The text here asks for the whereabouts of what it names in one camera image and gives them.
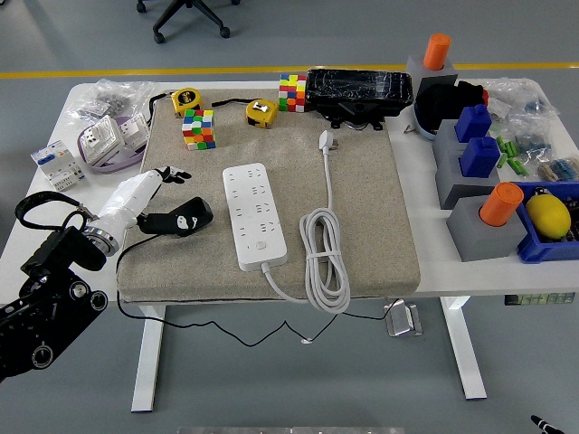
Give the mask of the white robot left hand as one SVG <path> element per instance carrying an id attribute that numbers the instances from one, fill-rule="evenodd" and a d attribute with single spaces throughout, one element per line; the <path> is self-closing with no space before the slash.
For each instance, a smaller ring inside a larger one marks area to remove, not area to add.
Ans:
<path id="1" fill-rule="evenodd" d="M 120 239 L 125 230 L 137 224 L 161 184 L 183 184 L 192 176 L 174 166 L 163 166 L 133 176 L 119 184 L 98 212 L 91 226 Z"/>

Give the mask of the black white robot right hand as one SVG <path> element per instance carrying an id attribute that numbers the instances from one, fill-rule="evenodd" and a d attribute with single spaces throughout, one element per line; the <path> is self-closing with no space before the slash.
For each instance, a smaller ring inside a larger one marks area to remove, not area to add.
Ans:
<path id="1" fill-rule="evenodd" d="M 550 424 L 548 421 L 540 418 L 537 415 L 531 415 L 530 419 L 545 434 L 565 434 L 561 429 L 555 427 L 554 425 Z"/>

